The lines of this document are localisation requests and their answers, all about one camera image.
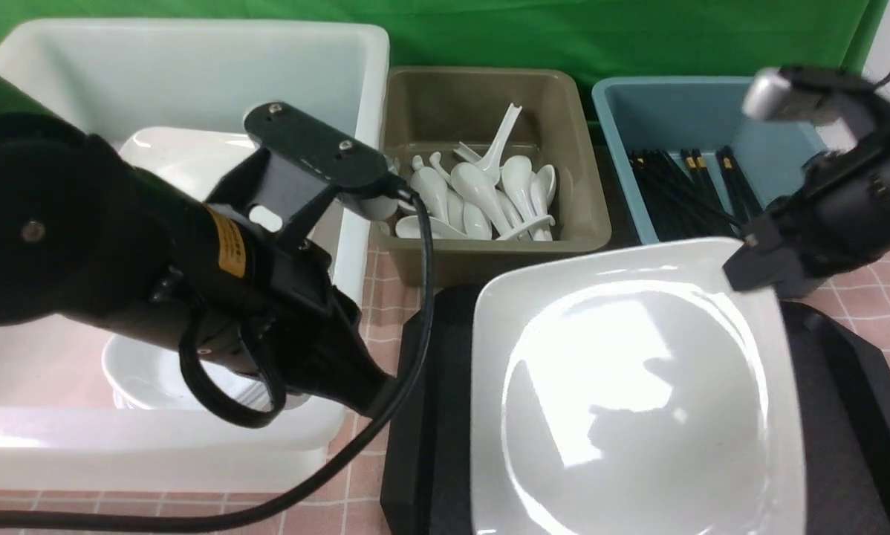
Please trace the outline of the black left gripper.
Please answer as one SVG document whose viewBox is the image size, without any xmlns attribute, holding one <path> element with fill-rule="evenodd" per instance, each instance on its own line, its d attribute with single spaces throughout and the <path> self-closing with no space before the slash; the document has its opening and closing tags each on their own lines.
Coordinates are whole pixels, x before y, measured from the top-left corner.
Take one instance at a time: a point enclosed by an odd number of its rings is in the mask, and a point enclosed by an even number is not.
<svg viewBox="0 0 890 535">
<path fill-rule="evenodd" d="M 400 382 L 359 335 L 360 309 L 329 276 L 331 257 L 309 236 L 335 202 L 380 221 L 401 197 L 383 153 L 286 103 L 244 116 L 255 152 L 221 177 L 205 207 L 237 224 L 246 258 L 235 308 L 238 337 L 271 395 L 269 418 L 290 392 L 337 402 L 370 418 L 390 409 Z"/>
</svg>

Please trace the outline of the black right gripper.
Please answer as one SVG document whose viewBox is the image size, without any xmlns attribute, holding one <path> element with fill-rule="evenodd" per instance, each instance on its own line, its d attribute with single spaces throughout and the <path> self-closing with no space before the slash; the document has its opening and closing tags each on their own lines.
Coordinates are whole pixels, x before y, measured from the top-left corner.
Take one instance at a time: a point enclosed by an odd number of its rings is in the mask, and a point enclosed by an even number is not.
<svg viewBox="0 0 890 535">
<path fill-rule="evenodd" d="M 767 122 L 841 122 L 852 149 L 802 166 L 804 183 L 745 224 L 724 263 L 737 292 L 797 285 L 859 270 L 890 253 L 890 100 L 876 82 L 843 70 L 784 65 L 758 71 L 742 111 Z"/>
</svg>

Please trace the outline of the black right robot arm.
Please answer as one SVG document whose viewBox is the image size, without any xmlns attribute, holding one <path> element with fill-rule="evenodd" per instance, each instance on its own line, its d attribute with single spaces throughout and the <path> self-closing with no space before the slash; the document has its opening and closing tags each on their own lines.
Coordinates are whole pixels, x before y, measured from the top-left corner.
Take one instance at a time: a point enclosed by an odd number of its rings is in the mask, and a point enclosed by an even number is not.
<svg viewBox="0 0 890 535">
<path fill-rule="evenodd" d="M 758 71 L 742 111 L 768 122 L 842 122 L 846 152 L 820 152 L 804 182 L 745 224 L 726 263 L 734 291 L 798 287 L 859 270 L 890 253 L 890 100 L 879 84 L 843 70 L 784 65 Z"/>
</svg>

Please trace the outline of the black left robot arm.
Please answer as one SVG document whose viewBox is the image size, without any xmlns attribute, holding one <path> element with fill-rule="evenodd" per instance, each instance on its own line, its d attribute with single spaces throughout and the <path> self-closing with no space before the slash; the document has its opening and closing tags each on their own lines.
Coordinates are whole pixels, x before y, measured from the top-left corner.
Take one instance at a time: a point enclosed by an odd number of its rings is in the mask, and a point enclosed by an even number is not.
<svg viewBox="0 0 890 535">
<path fill-rule="evenodd" d="M 291 394 L 376 418 L 397 381 L 309 235 L 333 200 L 395 197 L 376 149 L 285 102 L 204 201 L 0 76 L 0 326 L 58 314 L 179 355 L 208 411 L 265 427 Z"/>
</svg>

